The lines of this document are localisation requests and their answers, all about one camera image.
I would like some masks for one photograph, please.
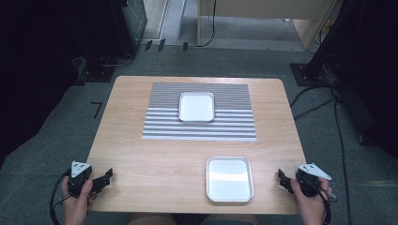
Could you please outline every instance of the wooden tabletop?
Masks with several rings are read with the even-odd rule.
[[[256,142],[143,139],[153,83],[248,84]],[[239,204],[207,197],[210,157],[245,157],[253,198]],[[293,195],[279,186],[278,169],[294,177],[305,157],[283,83],[277,79],[121,76],[107,103],[87,163],[91,178],[114,169],[94,210],[107,212],[296,214]]]

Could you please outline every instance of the person's leg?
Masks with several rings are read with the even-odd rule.
[[[127,225],[176,225],[171,214],[133,213]]]
[[[212,214],[205,218],[201,225],[225,224],[225,225],[259,225],[255,215],[250,214]]]

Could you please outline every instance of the square white plate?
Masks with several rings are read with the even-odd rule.
[[[185,92],[179,98],[178,117],[182,121],[214,119],[214,96],[209,92]]]
[[[253,197],[249,161],[244,157],[207,160],[207,196],[213,202],[244,203]]]

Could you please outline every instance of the person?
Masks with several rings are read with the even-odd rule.
[[[66,176],[62,182],[62,192],[68,195],[68,180]],[[324,190],[331,191],[329,181],[319,178],[320,186]],[[323,224],[326,210],[322,198],[319,195],[314,197],[305,196],[300,189],[297,180],[291,180],[292,189],[296,196],[298,212],[303,225]],[[91,180],[87,180],[82,188],[79,198],[67,198],[63,202],[65,225],[82,225],[88,212],[92,209],[94,200],[90,198],[90,190],[93,186]],[[133,213],[128,225],[176,225],[173,216],[170,214],[149,214]],[[210,215],[204,219],[202,225],[258,225],[259,222],[254,215]]]

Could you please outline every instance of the controller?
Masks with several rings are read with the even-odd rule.
[[[284,175],[281,169],[278,170],[280,185],[287,189],[291,194],[294,193],[291,186],[291,178]],[[298,166],[296,179],[300,185],[302,193],[307,197],[313,197],[321,191],[318,177],[331,180],[331,177],[319,169],[315,164],[307,164]]]
[[[82,187],[92,171],[93,169],[89,164],[72,161],[68,181],[69,195],[74,198],[79,198]],[[100,193],[103,188],[111,184],[110,179],[113,174],[114,172],[111,168],[105,175],[93,180],[93,187],[90,191],[90,196],[93,199],[97,197],[97,194]]]

